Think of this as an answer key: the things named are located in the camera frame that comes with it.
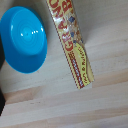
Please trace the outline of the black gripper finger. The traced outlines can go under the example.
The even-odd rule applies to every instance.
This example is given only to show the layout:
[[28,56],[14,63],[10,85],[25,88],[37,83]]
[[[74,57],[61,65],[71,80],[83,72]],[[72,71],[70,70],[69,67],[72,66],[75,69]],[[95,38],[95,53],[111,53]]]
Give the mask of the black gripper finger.
[[[3,46],[2,46],[2,44],[0,44],[0,70],[3,65],[4,59],[5,58],[4,58]],[[2,114],[4,106],[5,106],[5,98],[4,98],[1,88],[0,88],[0,116]]]

